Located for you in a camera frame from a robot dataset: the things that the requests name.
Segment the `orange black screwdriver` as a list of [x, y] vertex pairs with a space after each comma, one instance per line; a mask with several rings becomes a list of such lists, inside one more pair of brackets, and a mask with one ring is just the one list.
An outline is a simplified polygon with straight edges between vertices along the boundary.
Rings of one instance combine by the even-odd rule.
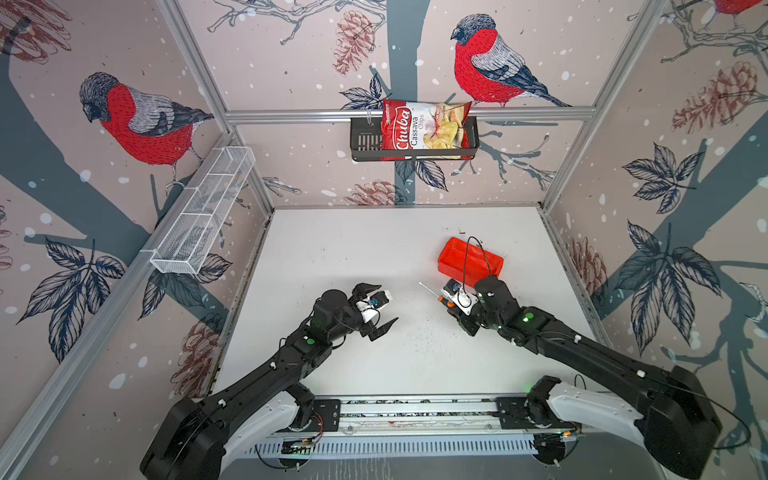
[[427, 285], [426, 285], [425, 283], [423, 283], [423, 282], [420, 282], [420, 283], [419, 283], [419, 285], [420, 285], [422, 288], [426, 289], [426, 290], [427, 290], [429, 293], [431, 293], [431, 294], [432, 294], [433, 296], [435, 296], [437, 299], [438, 299], [438, 296], [439, 296], [439, 294], [440, 294], [440, 291], [441, 291], [441, 289], [442, 289], [442, 288], [448, 288], [448, 289], [451, 289], [451, 290], [456, 290], [456, 289], [458, 289], [459, 287], [461, 287], [461, 285], [460, 285], [460, 284], [459, 284], [459, 283], [458, 283], [456, 280], [454, 280], [454, 279], [449, 279], [449, 280], [446, 282], [446, 284], [445, 284], [445, 285], [444, 285], [444, 286], [443, 286], [443, 287], [440, 289], [440, 291], [437, 291], [437, 290], [433, 290], [432, 288], [430, 288], [429, 286], [427, 286]]

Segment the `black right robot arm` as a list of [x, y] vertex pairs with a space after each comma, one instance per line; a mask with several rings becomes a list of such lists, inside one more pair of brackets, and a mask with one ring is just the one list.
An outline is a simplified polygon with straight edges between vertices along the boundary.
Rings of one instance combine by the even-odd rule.
[[722, 423], [692, 372], [679, 366], [664, 370], [611, 350], [538, 307], [520, 305], [496, 276], [478, 281], [474, 293], [451, 279], [437, 297], [468, 335], [493, 330], [607, 390], [586, 392], [544, 376], [527, 397], [533, 423], [561, 420], [596, 427], [644, 447], [679, 477], [702, 477]]

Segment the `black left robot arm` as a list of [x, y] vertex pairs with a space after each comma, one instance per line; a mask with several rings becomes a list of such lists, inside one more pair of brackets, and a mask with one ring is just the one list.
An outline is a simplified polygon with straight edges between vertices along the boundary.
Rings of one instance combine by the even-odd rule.
[[379, 285], [360, 283], [351, 294], [325, 291], [277, 351], [249, 374], [200, 400], [183, 397], [169, 411], [139, 469], [147, 479], [217, 479], [247, 449], [271, 434], [303, 430], [314, 416], [314, 394], [302, 380], [346, 337], [386, 335], [382, 309], [391, 301]]

